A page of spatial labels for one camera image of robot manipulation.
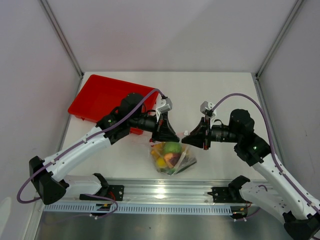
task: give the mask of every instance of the plastic bag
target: plastic bag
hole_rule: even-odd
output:
[[[156,170],[166,175],[183,172],[197,163],[191,146],[180,142],[160,142],[151,146],[150,154]]]

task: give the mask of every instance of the white table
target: white table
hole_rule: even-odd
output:
[[[201,117],[203,101],[216,103],[230,93],[243,93],[258,102],[250,73],[232,72],[86,72],[82,86],[92,74],[160,89],[173,103],[169,121],[176,133],[193,130]],[[265,140],[267,132],[258,109],[243,97],[227,99],[217,109],[217,118],[228,124],[234,109],[246,109],[255,121],[255,132]],[[63,147],[86,134],[95,124],[71,117]],[[141,143],[150,138],[131,134],[113,146],[97,152],[74,168],[70,175],[101,173],[105,178],[117,179],[179,179],[179,180],[232,180],[244,175],[251,180],[264,178],[237,157],[234,143],[212,142],[207,151],[194,147],[197,164],[174,176],[158,173],[149,155],[149,149]]]

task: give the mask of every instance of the red plastic tray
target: red plastic tray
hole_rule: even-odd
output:
[[[154,88],[105,76],[91,75],[78,93],[68,112],[77,118],[96,123],[108,115],[121,100],[130,93],[146,96]],[[146,110],[156,103],[158,93],[153,93],[145,102]],[[142,130],[131,128],[133,134],[141,135]]]

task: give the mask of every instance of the robotic arm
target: robotic arm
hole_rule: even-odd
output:
[[[129,135],[130,128],[151,132],[153,141],[179,142],[168,120],[168,111],[172,109],[170,99],[163,96],[158,101],[156,115],[143,112],[142,102],[143,96],[140,94],[127,95],[120,106],[104,116],[95,127],[67,150],[61,150],[44,160],[35,156],[29,161],[30,176],[49,165],[31,180],[44,204],[55,203],[62,197],[88,198],[84,194],[107,197],[109,185],[101,174],[95,173],[91,176],[67,174],[96,151],[107,148]]]
[[[236,143],[234,151],[250,167],[258,171],[279,193],[274,196],[239,176],[229,184],[234,199],[252,202],[272,214],[295,240],[308,240],[320,230],[320,201],[307,192],[281,164],[270,146],[254,133],[255,121],[248,111],[235,109],[229,124],[211,124],[216,114],[212,103],[204,102],[200,111],[205,114],[198,126],[182,143],[208,150],[211,142]]]

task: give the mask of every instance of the metal floor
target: metal floor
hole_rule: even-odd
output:
[[[94,220],[78,213],[44,212],[35,240],[290,240],[284,227],[260,211],[247,222],[229,216],[113,214]]]

